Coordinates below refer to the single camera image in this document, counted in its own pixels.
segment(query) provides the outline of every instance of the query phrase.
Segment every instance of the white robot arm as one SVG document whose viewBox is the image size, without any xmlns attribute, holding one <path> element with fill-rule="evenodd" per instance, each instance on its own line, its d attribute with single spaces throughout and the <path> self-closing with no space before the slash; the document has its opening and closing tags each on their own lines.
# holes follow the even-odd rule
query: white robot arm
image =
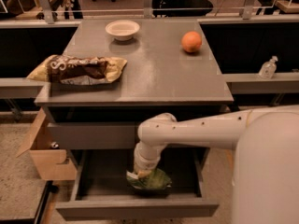
<svg viewBox="0 0 299 224">
<path fill-rule="evenodd" d="M 251 109 L 177 122 L 162 114 L 141 123 L 135 171 L 156 168 L 169 144 L 236 149 L 233 224 L 299 220 L 299 105 Z"/>
</svg>

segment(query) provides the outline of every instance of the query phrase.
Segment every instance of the brown box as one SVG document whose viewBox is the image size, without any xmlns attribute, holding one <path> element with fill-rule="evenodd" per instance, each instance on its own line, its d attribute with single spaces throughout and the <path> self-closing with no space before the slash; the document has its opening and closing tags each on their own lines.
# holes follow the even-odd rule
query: brown box
<svg viewBox="0 0 299 224">
<path fill-rule="evenodd" d="M 43 180 L 75 180 L 77 167 L 64 149 L 51 149 L 52 138 L 47 128 L 46 114 L 41 108 L 26 134 L 17 157 L 29 150 Z"/>
</svg>

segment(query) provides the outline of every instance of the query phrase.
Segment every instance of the white bowl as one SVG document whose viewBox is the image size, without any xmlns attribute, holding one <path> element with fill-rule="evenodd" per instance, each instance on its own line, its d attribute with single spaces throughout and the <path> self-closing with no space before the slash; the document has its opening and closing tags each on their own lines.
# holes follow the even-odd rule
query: white bowl
<svg viewBox="0 0 299 224">
<path fill-rule="evenodd" d="M 106 26 L 106 32 L 119 41 L 130 40 L 139 29 L 138 23 L 128 20 L 113 21 Z"/>
</svg>

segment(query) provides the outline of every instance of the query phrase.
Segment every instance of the orange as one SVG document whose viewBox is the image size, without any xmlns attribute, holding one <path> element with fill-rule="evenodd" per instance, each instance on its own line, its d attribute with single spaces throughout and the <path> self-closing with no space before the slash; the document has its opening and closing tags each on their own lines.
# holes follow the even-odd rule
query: orange
<svg viewBox="0 0 299 224">
<path fill-rule="evenodd" d="M 202 46 L 202 37 L 195 31 L 186 33 L 181 38 L 181 46 L 188 53 L 194 53 Z"/>
</svg>

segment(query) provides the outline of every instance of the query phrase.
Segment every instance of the plastic bottle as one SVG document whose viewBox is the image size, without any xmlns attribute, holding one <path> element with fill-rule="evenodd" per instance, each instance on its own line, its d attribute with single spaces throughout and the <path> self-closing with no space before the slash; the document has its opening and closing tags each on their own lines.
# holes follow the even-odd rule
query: plastic bottle
<svg viewBox="0 0 299 224">
<path fill-rule="evenodd" d="M 275 71 L 277 70 L 276 62 L 278 61 L 277 56 L 272 56 L 269 62 L 266 62 L 262 65 L 262 68 L 259 72 L 261 78 L 272 78 Z"/>
</svg>

